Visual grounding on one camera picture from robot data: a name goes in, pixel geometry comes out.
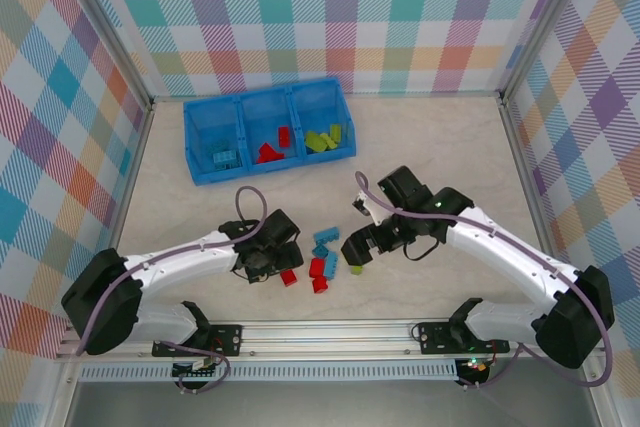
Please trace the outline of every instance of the green lego brick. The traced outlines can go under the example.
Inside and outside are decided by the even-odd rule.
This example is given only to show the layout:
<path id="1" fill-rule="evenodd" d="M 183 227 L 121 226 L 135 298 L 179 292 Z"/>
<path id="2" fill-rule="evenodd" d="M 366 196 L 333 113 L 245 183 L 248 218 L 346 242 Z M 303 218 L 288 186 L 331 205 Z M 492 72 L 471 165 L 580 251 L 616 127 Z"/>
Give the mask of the green lego brick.
<path id="1" fill-rule="evenodd" d="M 340 127 L 340 124 L 331 124 L 329 132 L 331 140 L 333 140 L 336 144 L 339 144 L 342 140 L 342 127 Z"/>
<path id="2" fill-rule="evenodd" d="M 338 144 L 336 144 L 333 141 L 333 139 L 329 137 L 329 134 L 322 133 L 320 134 L 320 138 L 326 142 L 327 147 L 329 147 L 329 150 L 333 150 L 338 146 Z"/>
<path id="3" fill-rule="evenodd" d="M 325 150 L 327 150 L 327 143 L 322 139 L 322 137 L 320 137 L 312 130 L 307 132 L 307 134 L 304 136 L 304 145 L 306 145 L 316 153 L 324 152 Z"/>

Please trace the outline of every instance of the table surface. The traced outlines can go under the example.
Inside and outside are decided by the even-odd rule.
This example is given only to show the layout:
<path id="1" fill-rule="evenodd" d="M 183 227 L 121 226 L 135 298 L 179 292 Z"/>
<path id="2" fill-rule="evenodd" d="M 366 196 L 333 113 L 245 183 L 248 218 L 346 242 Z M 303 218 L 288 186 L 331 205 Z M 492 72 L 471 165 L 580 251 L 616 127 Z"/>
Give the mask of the table surface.
<path id="1" fill-rule="evenodd" d="M 537 238 L 493 98 L 350 97 L 358 155 L 331 163 L 196 187 L 184 157 L 182 104 L 156 105 L 118 251 L 147 253 L 194 240 L 237 218 L 233 199 L 241 185 L 258 187 L 269 209 L 283 209 L 300 227 L 305 265 L 298 282 L 279 277 L 249 285 L 231 273 L 211 275 L 167 290 L 160 303 L 195 301 L 212 320 L 325 320 L 448 318 L 469 297 L 522 302 L 520 291 L 479 260 L 445 245 L 420 262 L 401 251 L 379 256 L 351 275 L 340 256 L 328 291 L 314 295 L 308 277 L 313 233 L 338 226 L 341 242 L 366 225 L 352 206 L 356 170 L 375 185 L 400 165 L 432 191 L 451 186 L 473 199 L 504 228 L 537 246 Z M 243 196 L 247 217 L 260 212 Z M 419 239 L 417 255 L 432 244 Z"/>

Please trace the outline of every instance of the beige floor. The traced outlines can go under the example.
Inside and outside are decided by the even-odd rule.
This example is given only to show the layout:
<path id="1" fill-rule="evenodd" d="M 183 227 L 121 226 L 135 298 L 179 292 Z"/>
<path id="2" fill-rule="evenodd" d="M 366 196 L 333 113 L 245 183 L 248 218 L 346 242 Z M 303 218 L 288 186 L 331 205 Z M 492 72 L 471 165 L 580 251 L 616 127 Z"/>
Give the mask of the beige floor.
<path id="1" fill-rule="evenodd" d="M 193 240 L 235 219 L 240 185 L 260 188 L 271 209 L 282 208 L 302 230 L 299 242 L 311 260 L 312 234 L 337 225 L 343 239 L 364 226 L 351 202 L 353 173 L 375 184 L 408 165 L 433 191 L 454 187 L 516 235 L 537 245 L 524 194 L 492 98 L 348 99 L 356 125 L 357 157 L 204 187 L 193 185 L 184 158 L 181 104 L 159 104 L 119 247 L 122 255 L 145 253 Z M 259 204 L 247 194 L 247 215 Z M 423 239 L 411 253 L 430 245 Z M 339 244 L 333 248 L 339 251 Z M 192 300 L 210 319 L 376 319 L 448 317 L 469 297 L 518 302 L 519 291 L 480 261 L 440 247 L 421 262 L 401 252 L 374 255 L 357 277 L 341 259 L 327 292 L 314 295 L 303 266 L 298 283 L 285 288 L 276 277 L 249 285 L 231 273 L 183 284 L 162 302 Z"/>

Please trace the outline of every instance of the blue plastic bin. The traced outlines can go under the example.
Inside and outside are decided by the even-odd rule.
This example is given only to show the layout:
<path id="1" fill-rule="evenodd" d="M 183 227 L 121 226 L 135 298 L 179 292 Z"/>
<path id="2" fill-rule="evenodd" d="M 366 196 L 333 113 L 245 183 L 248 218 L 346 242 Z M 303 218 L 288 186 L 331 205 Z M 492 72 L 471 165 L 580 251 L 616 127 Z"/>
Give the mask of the blue plastic bin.
<path id="1" fill-rule="evenodd" d="M 356 155 L 355 127 L 335 78 L 185 102 L 184 124 L 187 164 L 196 185 Z M 305 133 L 329 133 L 331 124 L 342 129 L 338 147 L 308 151 Z M 289 128 L 291 139 L 286 149 L 278 142 L 278 127 L 283 126 Z M 265 142 L 285 158 L 258 164 L 258 151 Z M 213 154 L 221 150 L 237 151 L 239 165 L 216 170 Z"/>

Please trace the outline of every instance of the purple cable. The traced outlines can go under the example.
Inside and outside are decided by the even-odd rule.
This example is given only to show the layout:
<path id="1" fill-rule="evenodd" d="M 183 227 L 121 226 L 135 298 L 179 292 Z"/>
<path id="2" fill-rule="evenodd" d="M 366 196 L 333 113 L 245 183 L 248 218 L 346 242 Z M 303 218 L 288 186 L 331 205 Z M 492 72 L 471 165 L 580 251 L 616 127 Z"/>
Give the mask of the purple cable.
<path id="1" fill-rule="evenodd" d="M 573 291 L 573 293 L 576 294 L 576 296 L 580 299 L 580 301 L 585 305 L 585 307 L 587 308 L 587 310 L 589 311 L 589 313 L 591 314 L 591 316 L 595 320 L 596 325 L 598 326 L 598 330 L 600 331 L 600 336 L 602 337 L 602 340 L 604 342 L 604 352 L 605 352 L 605 367 L 604 367 L 604 372 L 602 373 L 602 376 L 600 376 L 599 379 L 596 379 L 596 380 L 593 380 L 593 381 L 585 381 L 585 380 L 576 379 L 575 377 L 573 377 L 571 375 L 568 375 L 564 370 L 561 370 L 556 365 L 552 364 L 548 359 L 546 359 L 546 358 L 538 355 L 537 353 L 533 352 L 526 345 L 519 344 L 519 347 L 522 347 L 522 349 L 525 352 L 527 352 L 529 355 L 531 355 L 533 358 L 544 361 L 554 372 L 556 372 L 558 375 L 560 375 L 564 379 L 566 379 L 569 382 L 572 382 L 572 383 L 574 383 L 574 384 L 576 384 L 576 385 L 578 385 L 580 387 L 599 387 L 600 385 L 603 385 L 607 380 L 609 380 L 609 377 L 611 376 L 611 372 L 613 370 L 613 350 L 611 348 L 611 339 L 609 338 L 609 333 L 607 332 L 607 328 L 605 327 L 604 322 L 602 321 L 602 318 L 600 317 L 600 314 L 598 314 L 598 311 L 596 310 L 594 305 L 591 303 L 589 298 L 584 294 L 584 292 L 582 292 L 582 290 L 580 290 L 578 287 L 576 287 L 576 285 L 573 282 L 571 282 L 564 274 L 562 274 L 561 272 L 556 272 L 556 269 L 554 269 L 553 266 L 549 262 L 547 262 L 545 259 L 539 257 L 534 252 L 531 252 L 531 250 L 529 250 L 526 246 L 522 245 L 520 242 L 518 242 L 518 241 L 516 241 L 516 240 L 514 240 L 514 239 L 512 239 L 512 238 L 510 238 L 510 237 L 508 237 L 506 235 L 504 235 L 500 231 L 497 231 L 494 234 L 493 227 L 485 225 L 485 224 L 483 224 L 481 222 L 477 222 L 475 220 L 467 219 L 467 218 L 464 218 L 464 217 L 458 217 L 457 215 L 421 214 L 421 213 L 418 213 L 418 212 L 407 212 L 407 211 L 404 211 L 402 209 L 397 209 L 397 208 L 395 208 L 395 207 L 393 207 L 391 205 L 388 205 L 385 202 L 383 202 L 382 200 L 380 200 L 378 197 L 373 195 L 373 193 L 369 190 L 369 180 L 360 171 L 356 172 L 356 182 L 358 183 L 358 186 L 360 187 L 360 189 L 367 195 L 367 197 L 369 197 L 372 201 L 374 201 L 380 207 L 388 210 L 389 212 L 392 212 L 392 213 L 398 214 L 398 215 L 402 215 L 404 217 L 410 217 L 410 218 L 413 218 L 413 219 L 450 220 L 450 221 L 454 221 L 454 222 L 461 222 L 461 223 L 464 223 L 464 224 L 472 225 L 473 227 L 476 227 L 476 228 L 478 228 L 480 230 L 483 230 L 485 232 L 488 232 L 490 234 L 495 235 L 496 237 L 498 237 L 499 239 L 503 240 L 504 242 L 506 242 L 510 246 L 512 246 L 515 249 L 517 249 L 520 252 L 522 252 L 527 257 L 535 260 L 537 263 L 539 263 L 542 266 L 542 268 L 544 270 L 547 270 L 547 271 L 551 272 L 558 279 L 560 279 L 562 282 L 564 282 L 569 287 L 569 289 L 571 289 Z M 512 360 L 509 362 L 509 364 L 513 363 L 515 359 L 517 359 L 517 355 L 513 356 Z M 491 385 L 489 382 L 486 382 L 484 385 L 485 386 Z"/>
<path id="2" fill-rule="evenodd" d="M 224 369 L 222 376 L 217 380 L 212 380 L 211 382 L 207 382 L 203 387 L 199 389 L 187 389 L 184 385 L 182 385 L 182 379 L 184 378 L 184 375 L 179 376 L 178 386 L 180 387 L 180 389 L 182 389 L 182 393 L 186 392 L 187 394 L 194 394 L 194 395 L 202 394 L 208 390 L 211 390 L 219 386 L 222 383 L 222 381 L 226 379 L 229 373 L 231 372 L 231 363 L 229 362 L 229 359 L 227 359 L 226 355 L 219 354 L 218 352 L 214 352 L 212 350 L 200 350 L 200 349 L 194 349 L 191 347 L 184 347 L 182 345 L 174 344 L 173 342 L 162 342 L 162 343 L 172 349 L 182 350 L 183 352 L 190 352 L 192 354 L 206 355 L 208 357 L 215 357 L 216 359 L 220 359 L 225 363 L 226 368 Z"/>
<path id="3" fill-rule="evenodd" d="M 265 199 L 262 192 L 260 192 L 255 187 L 252 187 L 250 185 L 243 185 L 242 187 L 240 187 L 236 192 L 235 204 L 236 204 L 236 211 L 238 212 L 238 215 L 240 216 L 241 219 L 243 219 L 244 217 L 242 216 L 242 209 L 240 208 L 240 194 L 245 190 L 250 190 L 251 192 L 256 194 L 260 199 L 260 202 L 262 203 L 262 217 L 260 218 L 260 221 L 253 229 L 251 229 L 249 232 L 242 235 L 241 237 L 238 237 L 237 239 L 225 240 L 223 242 L 210 242 L 202 246 L 189 245 L 186 247 L 179 247 L 177 249 L 168 250 L 167 252 L 164 252 L 156 257 L 153 257 L 145 262 L 142 262 L 132 267 L 131 269 L 127 270 L 123 274 L 121 274 L 118 278 L 116 278 L 116 280 L 114 280 L 111 284 L 109 284 L 109 287 L 106 288 L 106 290 L 103 292 L 103 294 L 100 296 L 100 299 L 96 303 L 96 306 L 93 308 L 93 311 L 89 316 L 89 320 L 87 321 L 87 325 L 84 328 L 82 337 L 80 338 L 80 343 L 78 344 L 78 348 L 76 349 L 76 355 L 80 356 L 84 352 L 84 349 L 87 346 L 87 342 L 89 341 L 89 336 L 91 335 L 91 332 L 93 331 L 93 327 L 96 323 L 96 319 L 98 318 L 98 315 L 102 310 L 102 307 L 104 307 L 104 304 L 109 298 L 109 296 L 111 295 L 111 293 L 116 289 L 116 287 L 118 287 L 118 285 L 120 285 L 122 282 L 124 282 L 126 279 L 131 277 L 133 274 L 135 274 L 139 270 L 144 269 L 145 266 L 148 268 L 148 265 L 157 264 L 161 260 L 168 259 L 170 257 L 173 257 L 174 255 L 184 254 L 185 252 L 191 252 L 194 250 L 202 250 L 202 249 L 217 249 L 220 247 L 229 247 L 231 245 L 244 242 L 245 240 L 250 239 L 251 237 L 256 235 L 264 225 L 265 220 L 267 219 L 267 199 Z"/>

